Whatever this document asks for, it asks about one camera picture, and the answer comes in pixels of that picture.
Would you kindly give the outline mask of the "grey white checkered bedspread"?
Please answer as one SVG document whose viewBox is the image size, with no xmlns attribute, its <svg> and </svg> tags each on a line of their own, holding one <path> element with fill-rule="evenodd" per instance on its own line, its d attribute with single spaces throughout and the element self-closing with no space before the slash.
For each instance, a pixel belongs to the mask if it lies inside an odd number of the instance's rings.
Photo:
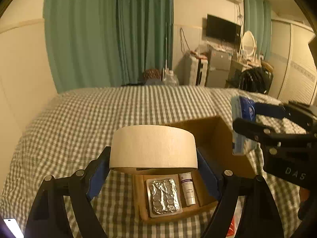
<svg viewBox="0 0 317 238">
<path fill-rule="evenodd" d="M 15 219 L 24 230 L 44 177 L 68 177 L 84 169 L 111 145 L 120 127 L 215 115 L 231 126 L 234 96 L 278 103 L 260 93 L 199 86 L 85 88 L 58 95 L 17 144 L 1 195 L 1 216 Z M 108 237 L 200 237 L 212 215 L 208 211 L 178 222 L 143 224 L 135 215 L 131 175 L 116 171 L 109 173 L 92 207 Z"/>
</svg>

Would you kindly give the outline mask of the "blue tissue pack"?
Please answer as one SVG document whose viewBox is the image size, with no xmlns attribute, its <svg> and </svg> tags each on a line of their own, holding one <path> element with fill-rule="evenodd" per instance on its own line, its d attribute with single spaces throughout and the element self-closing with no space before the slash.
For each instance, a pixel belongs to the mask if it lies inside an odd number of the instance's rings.
<svg viewBox="0 0 317 238">
<path fill-rule="evenodd" d="M 250 139 L 248 127 L 256 122 L 255 102 L 249 97 L 235 96 L 231 99 L 233 121 L 233 154 L 245 155 L 256 149 L 257 142 Z"/>
</svg>

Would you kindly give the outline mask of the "green side curtain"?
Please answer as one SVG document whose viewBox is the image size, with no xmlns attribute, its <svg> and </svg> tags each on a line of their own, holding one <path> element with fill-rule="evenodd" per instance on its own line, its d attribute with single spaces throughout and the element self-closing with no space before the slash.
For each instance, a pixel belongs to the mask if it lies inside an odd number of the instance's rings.
<svg viewBox="0 0 317 238">
<path fill-rule="evenodd" d="M 268 0 L 244 1 L 244 31 L 251 31 L 256 43 L 258 56 L 268 60 L 271 50 L 271 4 Z"/>
</svg>

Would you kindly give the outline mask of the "brown cardboard box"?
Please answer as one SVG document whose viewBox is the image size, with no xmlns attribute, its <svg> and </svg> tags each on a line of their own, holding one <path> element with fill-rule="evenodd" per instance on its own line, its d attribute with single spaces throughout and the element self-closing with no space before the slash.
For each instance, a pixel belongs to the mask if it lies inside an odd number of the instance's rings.
<svg viewBox="0 0 317 238">
<path fill-rule="evenodd" d="M 184 129 L 193 134 L 196 147 L 208 162 L 213 164 L 212 168 L 217 172 L 231 170 L 236 176 L 254 178 L 255 172 L 246 156 L 235 156 L 232 153 L 232 131 L 229 129 L 221 116 L 191 119 L 168 126 Z M 159 224 L 162 222 L 173 222 L 206 212 L 216 206 L 216 198 L 207 190 L 207 185 L 200 172 L 194 170 L 191 173 L 195 191 L 196 203 L 187 206 L 180 181 L 177 187 L 180 190 L 180 202 L 182 213 L 152 218 L 149 214 L 148 193 L 146 180 L 155 178 L 150 175 L 133 175 L 133 200 L 136 219 L 142 224 Z"/>
</svg>

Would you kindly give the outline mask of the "clear water jug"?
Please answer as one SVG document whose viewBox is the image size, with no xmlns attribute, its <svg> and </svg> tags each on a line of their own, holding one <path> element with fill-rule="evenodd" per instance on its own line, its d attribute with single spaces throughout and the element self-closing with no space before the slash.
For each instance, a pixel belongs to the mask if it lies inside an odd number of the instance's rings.
<svg viewBox="0 0 317 238">
<path fill-rule="evenodd" d="M 179 80 L 173 70 L 165 69 L 163 74 L 163 83 L 168 86 L 178 86 Z"/>
</svg>

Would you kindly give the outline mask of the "blue pill blister pack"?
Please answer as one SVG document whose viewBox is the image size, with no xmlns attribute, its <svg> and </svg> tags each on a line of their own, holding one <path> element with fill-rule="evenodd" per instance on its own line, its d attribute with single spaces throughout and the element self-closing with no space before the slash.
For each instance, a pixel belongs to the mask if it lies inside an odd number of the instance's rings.
<svg viewBox="0 0 317 238">
<path fill-rule="evenodd" d="M 151 218 L 169 217 L 183 212 L 178 175 L 147 179 L 146 188 Z"/>
</svg>

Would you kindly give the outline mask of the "black wall television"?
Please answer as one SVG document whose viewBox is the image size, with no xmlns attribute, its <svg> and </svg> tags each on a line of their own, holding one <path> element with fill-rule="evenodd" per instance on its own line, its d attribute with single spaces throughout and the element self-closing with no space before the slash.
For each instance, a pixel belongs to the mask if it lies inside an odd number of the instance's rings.
<svg viewBox="0 0 317 238">
<path fill-rule="evenodd" d="M 228 20 L 207 15 L 206 36 L 232 44 L 240 42 L 241 26 Z"/>
</svg>

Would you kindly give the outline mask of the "white cream tube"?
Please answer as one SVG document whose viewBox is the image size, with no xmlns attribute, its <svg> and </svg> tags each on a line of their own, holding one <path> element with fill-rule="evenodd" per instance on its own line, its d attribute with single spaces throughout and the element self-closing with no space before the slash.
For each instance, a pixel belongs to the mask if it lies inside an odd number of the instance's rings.
<svg viewBox="0 0 317 238">
<path fill-rule="evenodd" d="M 179 174 L 180 183 L 184 193 L 184 198 L 187 206 L 192 206 L 196 204 L 195 190 L 193 185 L 193 179 L 191 173 Z"/>
</svg>

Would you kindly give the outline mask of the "white wardrobe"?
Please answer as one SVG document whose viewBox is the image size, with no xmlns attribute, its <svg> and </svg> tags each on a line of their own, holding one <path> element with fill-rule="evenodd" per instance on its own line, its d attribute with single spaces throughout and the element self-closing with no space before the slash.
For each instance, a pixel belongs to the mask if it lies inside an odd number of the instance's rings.
<svg viewBox="0 0 317 238">
<path fill-rule="evenodd" d="M 312 28 L 290 20 L 273 19 L 269 64 L 273 80 L 269 95 L 280 101 L 312 105 L 316 98 L 316 67 L 309 42 Z"/>
</svg>

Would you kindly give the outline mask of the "brown patterned round object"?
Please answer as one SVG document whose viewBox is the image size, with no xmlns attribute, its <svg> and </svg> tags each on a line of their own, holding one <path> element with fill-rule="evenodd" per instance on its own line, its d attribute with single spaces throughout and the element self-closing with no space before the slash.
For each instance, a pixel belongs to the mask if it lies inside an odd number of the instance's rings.
<svg viewBox="0 0 317 238">
<path fill-rule="evenodd" d="M 147 69 L 143 72 L 143 79 L 145 81 L 151 79 L 161 79 L 161 72 L 158 69 Z"/>
</svg>

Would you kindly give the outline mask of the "white suitcase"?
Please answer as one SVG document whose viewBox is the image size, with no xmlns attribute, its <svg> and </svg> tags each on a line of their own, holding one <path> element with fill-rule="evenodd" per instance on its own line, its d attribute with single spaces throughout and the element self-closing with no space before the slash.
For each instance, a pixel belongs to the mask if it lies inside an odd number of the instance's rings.
<svg viewBox="0 0 317 238">
<path fill-rule="evenodd" d="M 208 70 L 208 60 L 193 55 L 185 57 L 184 85 L 205 86 Z"/>
</svg>

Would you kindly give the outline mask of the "smartphone lit screen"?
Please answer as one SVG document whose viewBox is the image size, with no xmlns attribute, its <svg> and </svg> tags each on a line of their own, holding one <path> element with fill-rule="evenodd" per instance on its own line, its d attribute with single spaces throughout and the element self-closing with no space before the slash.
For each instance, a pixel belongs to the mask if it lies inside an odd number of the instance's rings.
<svg viewBox="0 0 317 238">
<path fill-rule="evenodd" d="M 15 238 L 23 238 L 24 237 L 16 219 L 14 219 L 14 218 L 4 219 L 4 223 L 9 228 L 9 230 L 11 231 L 11 233 L 13 234 L 13 236 Z"/>
</svg>

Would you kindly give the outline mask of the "grey mini fridge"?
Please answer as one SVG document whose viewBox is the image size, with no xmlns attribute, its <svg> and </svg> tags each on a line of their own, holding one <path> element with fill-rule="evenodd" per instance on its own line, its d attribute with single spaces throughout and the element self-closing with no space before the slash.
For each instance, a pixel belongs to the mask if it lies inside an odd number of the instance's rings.
<svg viewBox="0 0 317 238">
<path fill-rule="evenodd" d="M 210 49 L 206 86 L 224 88 L 228 79 L 232 56 L 230 53 Z"/>
</svg>

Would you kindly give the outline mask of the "black backpack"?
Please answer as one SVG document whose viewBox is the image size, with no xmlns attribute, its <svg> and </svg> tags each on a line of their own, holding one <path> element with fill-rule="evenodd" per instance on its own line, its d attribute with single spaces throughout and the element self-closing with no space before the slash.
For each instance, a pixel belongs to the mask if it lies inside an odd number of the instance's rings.
<svg viewBox="0 0 317 238">
<path fill-rule="evenodd" d="M 238 88 L 247 92 L 269 93 L 273 73 L 263 67 L 254 67 L 243 71 L 238 78 Z"/>
</svg>

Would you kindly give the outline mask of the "beige tape roll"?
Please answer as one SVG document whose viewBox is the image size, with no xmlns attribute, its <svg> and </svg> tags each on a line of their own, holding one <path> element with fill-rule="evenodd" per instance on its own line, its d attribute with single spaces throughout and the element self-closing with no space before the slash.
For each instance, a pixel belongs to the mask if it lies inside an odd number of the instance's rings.
<svg viewBox="0 0 317 238">
<path fill-rule="evenodd" d="M 181 128 L 160 125 L 127 126 L 115 131 L 112 170 L 134 175 L 172 175 L 198 168 L 195 137 Z"/>
</svg>

